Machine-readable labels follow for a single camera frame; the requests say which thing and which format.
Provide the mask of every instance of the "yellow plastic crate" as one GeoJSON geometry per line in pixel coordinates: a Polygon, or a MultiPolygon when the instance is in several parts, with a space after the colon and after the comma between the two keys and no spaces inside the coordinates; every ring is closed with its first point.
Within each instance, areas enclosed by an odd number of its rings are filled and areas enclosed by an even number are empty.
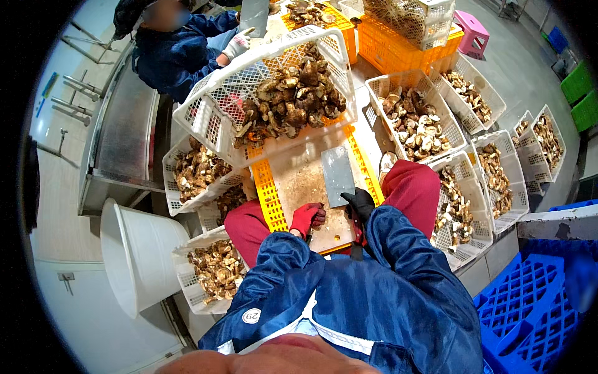
{"type": "Polygon", "coordinates": [[[381,21],[366,15],[361,17],[361,21],[358,27],[359,54],[382,74],[411,69],[421,69],[428,74],[430,64],[454,53],[464,36],[463,30],[453,24],[445,47],[420,51],[381,21]]]}
{"type": "MultiPolygon", "coordinates": [[[[345,17],[344,14],[336,10],[332,5],[327,2],[323,2],[326,7],[322,11],[326,14],[332,14],[336,17],[336,22],[331,23],[326,28],[337,28],[342,31],[344,38],[344,46],[347,48],[347,54],[349,55],[349,63],[353,65],[357,62],[357,45],[355,44],[355,26],[351,21],[345,17]]],[[[285,23],[286,28],[292,31],[295,27],[295,23],[289,20],[289,14],[284,14],[280,17],[285,23]]]]}
{"type": "MultiPolygon", "coordinates": [[[[376,173],[372,168],[370,160],[368,159],[366,153],[361,150],[357,141],[355,140],[353,135],[355,127],[352,124],[348,124],[343,128],[343,131],[349,140],[351,150],[353,151],[353,156],[359,164],[361,173],[366,176],[365,181],[368,186],[368,191],[374,199],[374,204],[379,206],[384,202],[382,189],[380,188],[380,184],[378,183],[376,173]]],[[[254,174],[255,188],[257,189],[258,197],[260,199],[262,213],[264,214],[268,228],[271,232],[288,231],[289,227],[286,223],[285,213],[282,211],[282,206],[280,205],[278,191],[274,185],[274,178],[272,177],[272,172],[270,170],[270,163],[267,159],[262,160],[251,165],[251,169],[254,174]]],[[[326,251],[326,253],[330,253],[344,247],[347,247],[347,245],[331,248],[331,250],[326,251]]]]}

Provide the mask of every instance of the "white plastic crate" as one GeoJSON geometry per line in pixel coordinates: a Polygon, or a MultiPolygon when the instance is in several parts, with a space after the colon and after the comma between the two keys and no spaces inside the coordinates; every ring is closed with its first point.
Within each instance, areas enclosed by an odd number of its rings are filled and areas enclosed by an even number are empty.
{"type": "Polygon", "coordinates": [[[360,18],[364,13],[364,3],[361,0],[341,0],[338,2],[338,8],[349,19],[360,18]]]}
{"type": "Polygon", "coordinates": [[[408,70],[388,75],[381,75],[380,77],[368,79],[365,81],[365,86],[370,92],[370,104],[374,108],[377,115],[382,117],[386,123],[387,130],[390,132],[390,139],[395,143],[395,152],[400,159],[407,159],[405,148],[399,141],[396,131],[393,130],[394,124],[386,116],[382,109],[382,104],[378,101],[378,97],[385,98],[388,94],[399,86],[403,89],[414,88],[424,94],[424,102],[432,104],[436,107],[436,115],[440,117],[440,126],[443,129],[443,134],[448,137],[453,148],[439,152],[433,156],[426,157],[418,163],[431,163],[450,153],[455,153],[467,145],[465,137],[461,128],[457,124],[453,113],[444,102],[442,96],[436,90],[430,79],[419,69],[408,70]]]}
{"type": "Polygon", "coordinates": [[[357,121],[357,106],[343,34],[336,28],[324,30],[308,25],[249,50],[230,65],[200,80],[172,117],[220,158],[240,168],[353,123],[357,121]],[[328,61],[330,79],[347,99],[346,111],[339,118],[328,120],[327,126],[321,129],[306,126],[295,139],[280,136],[266,139],[264,146],[257,150],[246,146],[235,149],[235,127],[245,118],[242,102],[247,98],[257,102],[255,90],[260,83],[274,77],[278,68],[297,65],[309,41],[316,42],[328,61]]]}
{"type": "MultiPolygon", "coordinates": [[[[515,127],[517,127],[523,119],[529,120],[531,115],[528,113],[529,111],[526,111],[526,114],[521,118],[515,127]]],[[[563,161],[565,160],[565,155],[567,154],[567,148],[565,146],[565,142],[563,141],[563,137],[560,134],[557,122],[554,120],[553,114],[548,105],[544,105],[536,118],[530,121],[527,130],[521,133],[521,135],[517,135],[515,127],[513,128],[512,133],[519,138],[519,142],[515,145],[515,147],[517,149],[517,153],[519,154],[521,167],[523,168],[526,179],[536,182],[556,181],[561,167],[563,166],[563,161]],[[544,157],[544,152],[542,151],[542,146],[538,141],[538,137],[533,131],[533,128],[536,126],[540,116],[543,114],[546,114],[546,116],[552,121],[554,137],[559,141],[559,145],[563,148],[563,155],[561,156],[557,166],[552,170],[550,169],[548,161],[546,161],[546,157],[544,157]]]]}
{"type": "Polygon", "coordinates": [[[422,51],[446,46],[455,0],[363,0],[365,13],[422,51]]]}
{"type": "Polygon", "coordinates": [[[181,192],[176,185],[173,171],[176,168],[177,157],[191,151],[189,135],[185,135],[168,153],[162,158],[162,172],[164,176],[164,190],[166,191],[166,202],[171,217],[179,213],[194,212],[202,204],[216,199],[225,193],[230,187],[242,183],[251,177],[249,170],[244,168],[233,168],[231,172],[218,178],[210,184],[207,189],[199,195],[181,203],[181,192]]]}
{"type": "Polygon", "coordinates": [[[476,69],[471,62],[459,52],[455,52],[438,61],[432,62],[430,64],[429,75],[430,80],[436,85],[436,88],[444,100],[446,100],[449,107],[453,110],[455,115],[461,119],[463,127],[472,135],[482,130],[489,129],[507,108],[507,105],[492,85],[490,85],[490,83],[480,74],[478,69],[476,69]],[[463,75],[466,81],[475,84],[476,91],[482,96],[492,110],[489,121],[482,123],[465,100],[463,100],[459,94],[455,92],[452,85],[443,78],[442,73],[448,70],[456,71],[460,75],[463,75]]]}
{"type": "MultiPolygon", "coordinates": [[[[176,277],[179,279],[181,289],[191,311],[195,314],[224,314],[230,307],[231,300],[216,300],[208,305],[203,303],[208,294],[203,290],[202,286],[197,283],[198,277],[195,274],[195,266],[190,264],[187,259],[187,253],[195,248],[207,248],[212,243],[220,240],[229,240],[228,233],[224,230],[224,226],[220,226],[215,230],[203,233],[200,236],[190,239],[187,243],[175,248],[172,251],[172,262],[175,266],[176,277]]],[[[245,272],[249,269],[245,260],[245,272]]]]}
{"type": "Polygon", "coordinates": [[[202,233],[207,233],[222,226],[218,224],[221,214],[216,201],[211,201],[200,206],[197,209],[197,216],[199,217],[199,224],[202,227],[202,233]]]}
{"type": "MultiPolygon", "coordinates": [[[[528,121],[528,126],[531,126],[533,123],[533,116],[529,110],[525,111],[525,114],[517,121],[517,124],[511,130],[511,136],[514,136],[517,141],[513,142],[515,146],[515,150],[517,151],[517,155],[519,156],[519,162],[521,163],[521,170],[523,171],[523,178],[526,180],[527,185],[527,193],[529,194],[540,194],[544,195],[540,183],[536,181],[536,172],[540,179],[544,179],[546,176],[545,169],[542,166],[535,166],[532,167],[529,163],[529,159],[527,157],[529,150],[526,150],[525,147],[521,144],[519,140],[519,135],[517,134],[516,128],[522,121],[528,121]]],[[[539,144],[537,142],[532,142],[532,139],[528,139],[528,146],[532,148],[535,152],[540,149],[539,144]]]]}
{"type": "MultiPolygon", "coordinates": [[[[450,253],[448,249],[452,244],[452,237],[450,232],[450,225],[445,225],[437,233],[435,247],[443,251],[448,260],[451,270],[454,272],[460,267],[473,261],[477,256],[484,252],[486,248],[492,245],[492,223],[488,217],[488,209],[486,199],[478,178],[475,175],[474,167],[467,153],[459,151],[450,154],[443,159],[431,163],[429,166],[435,172],[442,170],[445,165],[450,165],[456,176],[456,182],[459,183],[461,192],[466,200],[471,202],[470,212],[474,216],[471,225],[474,227],[474,232],[471,235],[471,240],[466,244],[459,244],[455,253],[450,253]]],[[[440,198],[438,199],[438,210],[443,203],[449,202],[447,193],[441,189],[440,198]]]]}
{"type": "Polygon", "coordinates": [[[480,181],[483,181],[484,196],[486,197],[486,204],[488,204],[488,213],[490,221],[492,222],[492,230],[495,235],[498,235],[513,226],[524,214],[529,212],[529,202],[527,200],[526,184],[523,178],[523,171],[521,171],[521,164],[513,145],[511,135],[507,130],[500,130],[492,132],[487,135],[480,136],[471,140],[472,152],[475,156],[475,173],[480,181]],[[481,166],[480,157],[476,151],[479,147],[485,147],[490,143],[501,151],[501,167],[509,178],[509,189],[513,192],[513,201],[511,210],[501,215],[498,219],[494,219],[492,214],[492,207],[498,197],[498,192],[488,188],[488,176],[481,166]]]}

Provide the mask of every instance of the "white bucket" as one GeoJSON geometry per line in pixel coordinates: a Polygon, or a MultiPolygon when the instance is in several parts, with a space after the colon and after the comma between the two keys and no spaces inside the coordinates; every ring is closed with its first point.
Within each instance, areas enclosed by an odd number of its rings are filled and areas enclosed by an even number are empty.
{"type": "Polygon", "coordinates": [[[112,292],[131,318],[181,289],[170,253],[188,240],[175,220],[106,200],[100,224],[102,256],[112,292]]]}

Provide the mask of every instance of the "worker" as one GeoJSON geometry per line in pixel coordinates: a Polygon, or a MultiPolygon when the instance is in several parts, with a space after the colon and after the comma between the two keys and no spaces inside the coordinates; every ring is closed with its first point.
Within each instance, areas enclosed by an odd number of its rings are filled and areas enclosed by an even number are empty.
{"type": "Polygon", "coordinates": [[[438,175],[387,160],[383,205],[359,188],[342,194],[372,254],[360,261],[309,250],[310,227],[325,221],[320,203],[296,210],[289,232],[270,233],[257,202],[231,211],[225,228],[251,269],[200,351],[158,372],[483,372],[474,303],[429,241],[438,175]]]}
{"type": "Polygon", "coordinates": [[[117,40],[137,30],[133,71],[179,103],[203,77],[249,50],[253,31],[239,32],[239,13],[234,11],[215,18],[191,14],[188,0],[120,0],[114,26],[117,40]]]}

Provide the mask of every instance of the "red pants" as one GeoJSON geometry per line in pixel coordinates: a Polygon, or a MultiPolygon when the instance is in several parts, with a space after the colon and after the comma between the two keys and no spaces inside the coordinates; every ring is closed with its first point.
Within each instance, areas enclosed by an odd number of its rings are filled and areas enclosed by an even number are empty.
{"type": "MultiPolygon", "coordinates": [[[[438,174],[425,165],[398,160],[381,187],[386,198],[384,204],[400,210],[429,239],[440,196],[438,174]]],[[[232,210],[224,220],[224,227],[249,267],[254,267],[260,245],[270,234],[260,201],[251,200],[232,210]]]]}

